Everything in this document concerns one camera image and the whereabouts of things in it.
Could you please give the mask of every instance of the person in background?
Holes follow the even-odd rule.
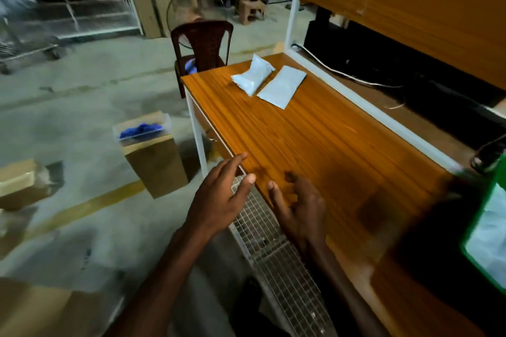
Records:
[[[155,270],[106,331],[105,337],[167,335],[174,302],[197,257],[206,244],[237,217],[255,183],[256,176],[248,174],[232,194],[235,171],[246,158],[247,154],[242,153],[221,161],[209,172],[195,193],[185,223],[174,233]],[[279,186],[270,181],[268,188],[274,213],[313,275],[339,337],[389,336],[325,243],[325,201],[320,193],[303,176],[287,173],[286,180],[294,184],[298,200],[288,207]],[[274,325],[266,325],[269,321],[248,322],[247,328],[240,328],[241,321],[241,318],[231,320],[238,336],[259,335],[259,328],[270,328],[274,331],[271,335],[288,335]]]

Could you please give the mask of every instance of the forearm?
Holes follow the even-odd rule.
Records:
[[[326,245],[310,246],[307,259],[338,335],[390,336]]]
[[[166,336],[174,302],[207,241],[202,232],[184,226],[179,229],[155,270],[105,337]]]

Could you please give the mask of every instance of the person's left hand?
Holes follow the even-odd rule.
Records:
[[[235,171],[247,157],[247,153],[242,153],[211,169],[195,193],[185,226],[211,239],[234,221],[256,180],[255,174],[246,175],[237,192],[232,194]]]

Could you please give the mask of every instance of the caster wheel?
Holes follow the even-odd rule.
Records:
[[[4,75],[10,75],[12,73],[12,71],[5,63],[0,63],[0,72],[3,73]]]
[[[45,53],[50,60],[58,60],[61,57],[57,48],[48,49]]]

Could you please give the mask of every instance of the fingernail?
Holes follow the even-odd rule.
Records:
[[[244,180],[246,181],[246,183],[253,184],[256,181],[256,174],[250,173],[244,178]]]

